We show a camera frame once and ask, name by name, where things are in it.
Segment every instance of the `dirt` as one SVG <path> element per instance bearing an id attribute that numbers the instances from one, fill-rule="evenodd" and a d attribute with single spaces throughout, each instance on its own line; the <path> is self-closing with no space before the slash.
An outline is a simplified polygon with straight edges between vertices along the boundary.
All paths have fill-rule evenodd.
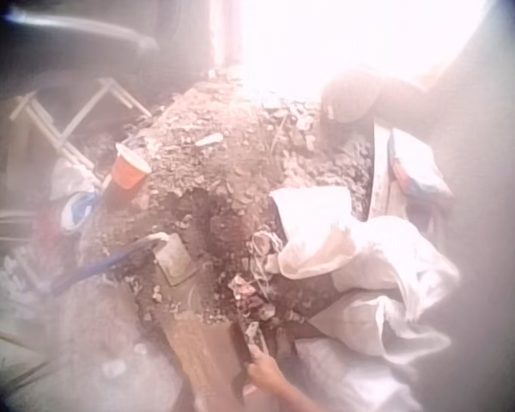
<path id="1" fill-rule="evenodd" d="M 256 288 L 250 301 L 236 300 L 228 287 L 237 274 L 256 285 L 253 233 L 267 228 L 286 242 L 269 196 L 275 189 L 347 186 L 353 214 L 367 218 L 373 126 L 364 121 L 348 128 L 324 120 L 321 125 L 319 112 L 315 102 L 252 98 L 237 79 L 218 76 L 177 96 L 145 128 L 126 126 L 132 136 L 125 144 L 147 159 L 153 172 L 126 209 L 102 206 L 93 212 L 79 243 L 79 264 L 149 233 L 178 233 L 198 267 L 184 284 L 170 287 L 150 250 L 131 255 L 106 274 L 128 283 L 143 324 L 153 323 L 157 310 L 173 318 L 192 310 L 204 323 L 241 318 L 248 323 L 258 320 L 260 308 L 269 302 L 275 315 L 261 321 L 268 329 L 328 306 L 336 297 L 329 276 L 291 281 L 275 275 L 267 296 Z M 221 133 L 222 142 L 195 145 L 213 133 Z M 97 157 L 110 163 L 106 154 Z"/>

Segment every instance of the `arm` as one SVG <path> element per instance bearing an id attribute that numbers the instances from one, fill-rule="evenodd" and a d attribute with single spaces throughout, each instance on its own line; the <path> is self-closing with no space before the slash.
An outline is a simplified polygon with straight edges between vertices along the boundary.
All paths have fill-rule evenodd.
<path id="1" fill-rule="evenodd" d="M 255 386 L 283 399 L 294 412 L 324 412 L 284 378 L 275 359 L 255 345 L 251 345 L 250 350 L 254 363 L 248 366 L 248 376 Z"/>

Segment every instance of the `orange cup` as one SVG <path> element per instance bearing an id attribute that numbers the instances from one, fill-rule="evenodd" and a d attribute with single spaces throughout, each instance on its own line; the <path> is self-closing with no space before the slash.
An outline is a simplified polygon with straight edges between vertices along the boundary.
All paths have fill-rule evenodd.
<path id="1" fill-rule="evenodd" d="M 123 189 L 131 189 L 151 173 L 151 167 L 136 152 L 117 143 L 118 157 L 112 165 L 112 180 Z"/>

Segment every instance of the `debris pile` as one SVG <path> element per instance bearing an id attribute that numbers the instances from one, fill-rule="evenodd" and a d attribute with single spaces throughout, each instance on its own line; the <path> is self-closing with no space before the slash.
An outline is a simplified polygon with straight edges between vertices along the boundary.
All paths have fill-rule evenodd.
<path id="1" fill-rule="evenodd" d="M 80 264 L 148 233 L 177 233 L 194 265 L 194 276 L 179 284 L 194 283 L 186 286 L 190 299 L 172 293 L 168 275 L 170 282 L 157 283 L 160 268 L 148 252 L 112 272 L 129 283 L 144 319 L 157 306 L 173 316 L 191 309 L 205 323 L 244 318 L 275 327 L 312 316 L 337 292 L 326 277 L 295 282 L 277 275 L 286 237 L 270 193 L 348 187 L 353 214 L 364 221 L 373 175 L 372 137 L 340 128 L 342 144 L 334 144 L 340 139 L 325 136 L 319 118 L 315 102 L 254 99 L 236 79 L 198 83 L 124 141 L 152 173 L 128 209 L 90 216 Z"/>

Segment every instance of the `hand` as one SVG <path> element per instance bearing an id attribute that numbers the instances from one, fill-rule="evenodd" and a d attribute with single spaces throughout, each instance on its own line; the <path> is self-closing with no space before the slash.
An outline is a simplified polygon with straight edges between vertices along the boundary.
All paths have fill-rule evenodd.
<path id="1" fill-rule="evenodd" d="M 264 354 L 257 345 L 249 345 L 254 363 L 247 367 L 250 381 L 262 391 L 280 396 L 288 382 L 276 364 L 276 360 Z"/>

